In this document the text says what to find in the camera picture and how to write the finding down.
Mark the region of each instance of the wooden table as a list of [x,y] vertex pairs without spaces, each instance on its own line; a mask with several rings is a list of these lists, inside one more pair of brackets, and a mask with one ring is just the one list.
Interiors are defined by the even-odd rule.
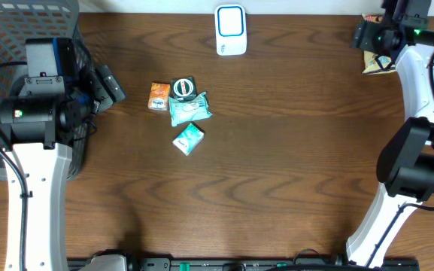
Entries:
[[[249,15],[246,54],[221,57],[211,15],[82,14],[93,59],[128,99],[96,118],[68,184],[68,256],[344,252],[375,195],[377,157],[404,120],[397,74],[360,74],[363,54],[349,48],[359,21]],[[171,141],[186,125],[171,127],[147,100],[152,82],[190,75],[214,116],[197,122],[205,138],[185,157]],[[0,270],[7,192],[0,181]],[[416,211],[387,255],[434,269],[434,213]]]

